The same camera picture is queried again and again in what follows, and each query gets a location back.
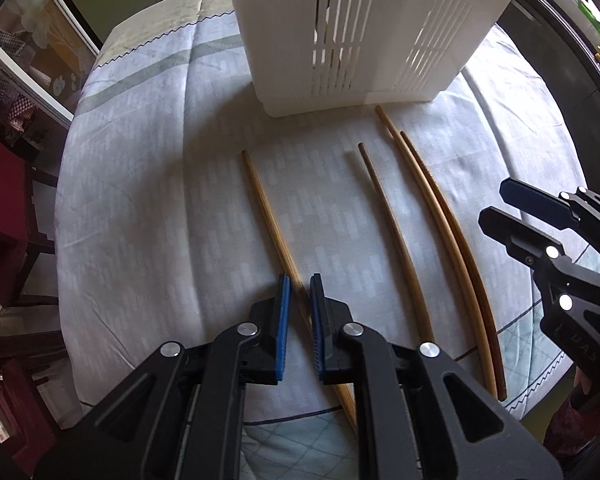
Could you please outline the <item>wooden chopstick one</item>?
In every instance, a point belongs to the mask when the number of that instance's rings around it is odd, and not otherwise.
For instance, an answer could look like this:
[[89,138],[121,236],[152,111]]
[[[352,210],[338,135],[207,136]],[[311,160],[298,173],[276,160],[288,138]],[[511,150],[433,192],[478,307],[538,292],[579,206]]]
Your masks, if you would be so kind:
[[[309,333],[312,333],[312,322],[310,317],[310,297],[306,285],[302,280],[302,276],[298,270],[298,266],[294,262],[294,257],[285,240],[282,229],[275,217],[274,210],[268,201],[264,187],[260,181],[256,168],[254,168],[251,157],[247,150],[242,150],[242,160],[244,161],[246,173],[256,194],[256,199],[260,207],[263,221],[265,223],[268,234],[272,238],[272,242],[279,258],[279,262],[286,274],[291,280],[291,287],[294,291],[294,296],[297,298],[297,306],[300,312],[302,321]],[[336,393],[340,405],[343,408],[344,414],[354,432],[358,432],[358,422],[355,415],[355,400],[350,388],[344,385],[333,386],[332,390]]]

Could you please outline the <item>wooden chopstick three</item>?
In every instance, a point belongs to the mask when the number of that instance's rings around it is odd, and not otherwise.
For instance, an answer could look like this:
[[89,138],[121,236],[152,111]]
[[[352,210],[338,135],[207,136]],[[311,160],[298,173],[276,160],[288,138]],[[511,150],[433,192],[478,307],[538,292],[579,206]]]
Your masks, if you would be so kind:
[[455,218],[451,206],[441,188],[426,167],[412,141],[403,130],[399,130],[381,105],[375,106],[380,121],[390,133],[404,162],[425,201],[430,217],[437,228],[444,253],[460,288],[468,322],[474,334],[476,348],[482,367],[484,385],[498,400],[506,398],[506,379],[498,330],[478,266],[460,222]]

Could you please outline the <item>wooden chopstick two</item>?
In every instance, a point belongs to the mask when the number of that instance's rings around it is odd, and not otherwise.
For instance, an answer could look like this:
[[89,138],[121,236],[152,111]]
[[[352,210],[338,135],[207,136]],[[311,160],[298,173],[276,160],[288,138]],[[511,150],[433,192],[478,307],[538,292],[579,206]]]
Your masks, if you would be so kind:
[[386,218],[386,221],[388,222],[389,231],[394,244],[396,245],[396,252],[398,253],[407,292],[410,295],[420,340],[422,342],[434,342],[434,330],[432,329],[430,315],[426,306],[426,300],[424,293],[422,292],[422,286],[419,284],[415,266],[411,258],[411,254],[407,249],[398,219],[393,212],[388,200],[388,196],[381,184],[377,170],[372,159],[370,158],[370,154],[368,154],[368,151],[366,150],[364,143],[358,144],[358,151],[363,159],[368,176],[372,181],[373,188],[378,196],[378,200],[380,201],[380,208]]

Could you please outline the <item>patterned light tablecloth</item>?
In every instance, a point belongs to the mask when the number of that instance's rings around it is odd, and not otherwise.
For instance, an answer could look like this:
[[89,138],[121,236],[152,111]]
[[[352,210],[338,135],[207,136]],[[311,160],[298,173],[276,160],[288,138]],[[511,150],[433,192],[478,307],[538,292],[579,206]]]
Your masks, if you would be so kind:
[[[584,183],[550,89],[493,27],[445,91],[388,115],[422,156],[468,240],[503,351],[505,408],[526,416],[571,367],[540,329],[528,268],[482,234],[506,178],[550,193]],[[302,278],[388,341],[418,341],[364,143],[399,221],[436,343],[480,361],[427,206],[369,106],[272,118],[254,94],[236,16],[166,0],[102,47],[68,132],[55,204],[60,322],[76,394],[91,408],[160,344],[187,347],[243,320],[280,271],[245,173],[247,150]]]

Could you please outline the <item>white plastic utensil holder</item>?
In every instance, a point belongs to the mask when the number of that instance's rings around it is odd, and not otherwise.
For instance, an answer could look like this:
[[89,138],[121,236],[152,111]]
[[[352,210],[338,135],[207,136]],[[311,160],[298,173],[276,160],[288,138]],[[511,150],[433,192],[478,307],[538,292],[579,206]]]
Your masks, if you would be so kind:
[[429,102],[510,0],[232,0],[254,92],[272,117]]

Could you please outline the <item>red wooden chair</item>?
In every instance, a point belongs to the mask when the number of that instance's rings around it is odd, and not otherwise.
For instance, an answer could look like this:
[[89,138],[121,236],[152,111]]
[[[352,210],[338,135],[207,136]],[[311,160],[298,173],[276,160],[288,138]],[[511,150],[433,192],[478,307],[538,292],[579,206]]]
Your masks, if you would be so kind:
[[58,177],[32,166],[0,142],[0,307],[57,306],[55,296],[23,289],[36,260],[53,255],[55,245],[38,228],[33,185],[54,188]]

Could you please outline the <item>glass sliding door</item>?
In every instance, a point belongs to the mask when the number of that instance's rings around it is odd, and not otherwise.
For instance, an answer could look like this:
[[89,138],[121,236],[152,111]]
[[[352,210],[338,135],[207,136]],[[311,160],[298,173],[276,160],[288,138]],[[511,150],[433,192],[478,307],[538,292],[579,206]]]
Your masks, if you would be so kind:
[[5,0],[0,6],[0,121],[22,131],[34,115],[73,121],[98,47],[67,0]]

